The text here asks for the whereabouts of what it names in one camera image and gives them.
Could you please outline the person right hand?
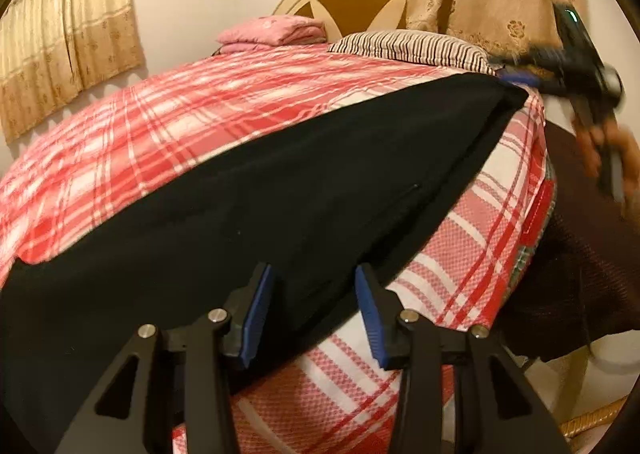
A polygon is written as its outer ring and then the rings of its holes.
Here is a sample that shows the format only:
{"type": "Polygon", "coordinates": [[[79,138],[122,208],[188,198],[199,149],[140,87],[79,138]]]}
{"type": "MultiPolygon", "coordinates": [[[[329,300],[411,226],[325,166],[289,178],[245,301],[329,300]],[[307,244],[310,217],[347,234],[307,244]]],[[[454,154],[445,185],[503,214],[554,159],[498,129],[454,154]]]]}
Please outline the person right hand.
{"type": "Polygon", "coordinates": [[[625,125],[608,118],[602,125],[587,127],[577,117],[572,120],[578,151],[587,174],[600,177],[603,165],[611,159],[605,151],[615,155],[620,162],[620,179],[615,184],[623,188],[625,200],[622,204],[628,220],[639,221],[639,144],[625,125]]]}

